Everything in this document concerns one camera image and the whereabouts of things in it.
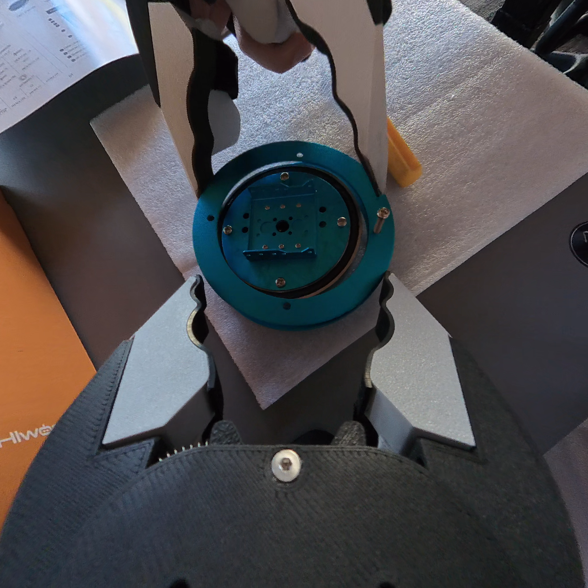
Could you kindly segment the person's right hand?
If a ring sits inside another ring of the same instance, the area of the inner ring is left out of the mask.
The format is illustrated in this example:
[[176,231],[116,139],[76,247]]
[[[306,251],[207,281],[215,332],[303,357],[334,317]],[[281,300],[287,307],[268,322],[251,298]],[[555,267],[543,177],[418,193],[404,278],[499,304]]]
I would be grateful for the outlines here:
[[241,51],[267,70],[284,73],[306,60],[314,46],[301,32],[293,32],[282,43],[260,43],[253,39],[233,16],[233,25]]

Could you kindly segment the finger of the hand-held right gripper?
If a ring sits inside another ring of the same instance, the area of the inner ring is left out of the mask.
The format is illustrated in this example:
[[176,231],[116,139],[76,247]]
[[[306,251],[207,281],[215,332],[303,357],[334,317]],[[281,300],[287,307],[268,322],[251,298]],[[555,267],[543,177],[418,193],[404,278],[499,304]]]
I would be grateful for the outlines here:
[[287,1],[305,37],[327,55],[332,93],[352,124],[357,157],[377,196],[386,188],[383,26],[389,1]]
[[213,133],[209,122],[210,80],[197,79],[196,29],[217,38],[212,6],[189,1],[187,12],[171,2],[150,2],[149,23],[160,108],[195,196],[212,179]]

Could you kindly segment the black round desk grommet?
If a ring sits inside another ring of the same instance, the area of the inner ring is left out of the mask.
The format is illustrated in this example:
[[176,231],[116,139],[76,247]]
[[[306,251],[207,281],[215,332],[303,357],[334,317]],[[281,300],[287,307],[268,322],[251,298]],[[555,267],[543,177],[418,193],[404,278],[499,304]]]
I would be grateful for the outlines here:
[[574,257],[588,266],[588,222],[578,224],[570,233],[569,245]]

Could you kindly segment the yellow-handled screwdriver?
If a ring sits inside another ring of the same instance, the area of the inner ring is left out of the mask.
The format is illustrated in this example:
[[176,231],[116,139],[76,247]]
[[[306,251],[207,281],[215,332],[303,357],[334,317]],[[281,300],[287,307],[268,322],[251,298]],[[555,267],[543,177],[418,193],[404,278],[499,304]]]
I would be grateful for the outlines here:
[[408,187],[422,175],[422,165],[387,118],[387,168],[400,187]]

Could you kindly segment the open instruction booklet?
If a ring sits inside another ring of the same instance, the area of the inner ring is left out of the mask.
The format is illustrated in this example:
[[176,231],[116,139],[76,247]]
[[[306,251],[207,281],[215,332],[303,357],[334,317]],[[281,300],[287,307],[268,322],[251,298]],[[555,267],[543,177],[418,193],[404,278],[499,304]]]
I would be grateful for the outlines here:
[[124,1],[1,1],[1,132],[136,53]]

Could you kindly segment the white foam sheet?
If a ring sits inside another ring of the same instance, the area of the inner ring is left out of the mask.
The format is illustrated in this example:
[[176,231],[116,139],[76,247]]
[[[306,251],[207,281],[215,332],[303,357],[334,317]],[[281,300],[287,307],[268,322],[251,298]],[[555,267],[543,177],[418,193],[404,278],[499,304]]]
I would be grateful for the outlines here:
[[[239,57],[239,141],[323,143],[354,157],[331,95],[327,57],[282,75]],[[385,26],[387,112],[422,164],[389,179],[392,272],[419,294],[587,173],[587,91],[458,1],[396,1]],[[91,126],[184,278],[196,198],[148,86]],[[327,327],[287,334],[243,318],[207,287],[207,315],[262,409],[375,325],[377,303]]]

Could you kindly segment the black office chair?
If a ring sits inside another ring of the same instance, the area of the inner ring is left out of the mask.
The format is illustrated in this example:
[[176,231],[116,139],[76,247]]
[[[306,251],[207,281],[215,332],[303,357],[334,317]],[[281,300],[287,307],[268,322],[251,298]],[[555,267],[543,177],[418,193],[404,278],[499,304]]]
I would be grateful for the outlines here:
[[587,87],[587,54],[557,50],[577,35],[587,36],[587,1],[505,1],[491,23]]

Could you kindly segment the blue round metal base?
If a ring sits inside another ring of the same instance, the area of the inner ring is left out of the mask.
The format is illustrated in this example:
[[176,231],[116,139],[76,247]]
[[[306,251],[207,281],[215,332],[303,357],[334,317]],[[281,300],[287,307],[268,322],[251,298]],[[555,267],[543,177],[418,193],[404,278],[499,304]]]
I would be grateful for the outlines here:
[[310,142],[277,142],[222,167],[193,225],[202,274],[261,325],[302,330],[352,312],[377,288],[394,246],[393,218],[364,168]]

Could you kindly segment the grey desk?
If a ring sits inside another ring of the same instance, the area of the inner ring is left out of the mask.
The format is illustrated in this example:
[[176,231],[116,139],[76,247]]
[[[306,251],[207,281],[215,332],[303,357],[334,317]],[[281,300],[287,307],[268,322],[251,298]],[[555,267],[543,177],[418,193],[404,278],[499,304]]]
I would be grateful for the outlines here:
[[[95,71],[1,134],[1,187],[93,365],[182,283],[90,120],[145,83],[137,56]],[[587,176],[421,293],[503,394],[541,453],[587,417],[587,268],[569,236]],[[244,440],[294,439],[351,415],[373,331],[262,410],[219,336],[207,347]]]

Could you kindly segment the orange kit box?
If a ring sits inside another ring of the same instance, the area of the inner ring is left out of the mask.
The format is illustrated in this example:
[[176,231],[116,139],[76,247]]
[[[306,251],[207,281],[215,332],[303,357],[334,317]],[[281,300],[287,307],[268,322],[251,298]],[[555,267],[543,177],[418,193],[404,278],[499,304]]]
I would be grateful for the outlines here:
[[94,373],[1,196],[1,524],[45,438]]

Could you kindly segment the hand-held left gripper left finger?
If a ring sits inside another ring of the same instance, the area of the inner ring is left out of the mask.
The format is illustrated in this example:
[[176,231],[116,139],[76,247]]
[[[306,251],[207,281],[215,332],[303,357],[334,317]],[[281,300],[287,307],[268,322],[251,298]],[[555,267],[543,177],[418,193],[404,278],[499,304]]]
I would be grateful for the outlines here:
[[187,280],[134,335],[102,444],[160,437],[204,445],[218,420],[218,385],[202,277]]

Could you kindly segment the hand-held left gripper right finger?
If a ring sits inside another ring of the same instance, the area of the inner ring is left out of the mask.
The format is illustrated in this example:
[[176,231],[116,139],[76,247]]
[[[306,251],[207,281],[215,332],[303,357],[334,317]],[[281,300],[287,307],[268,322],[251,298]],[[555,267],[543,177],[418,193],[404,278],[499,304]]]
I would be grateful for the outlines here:
[[383,282],[387,286],[392,293],[382,310],[391,320],[388,339],[366,369],[373,389],[366,415],[378,448],[407,453],[416,437],[474,448],[449,334],[392,273]]

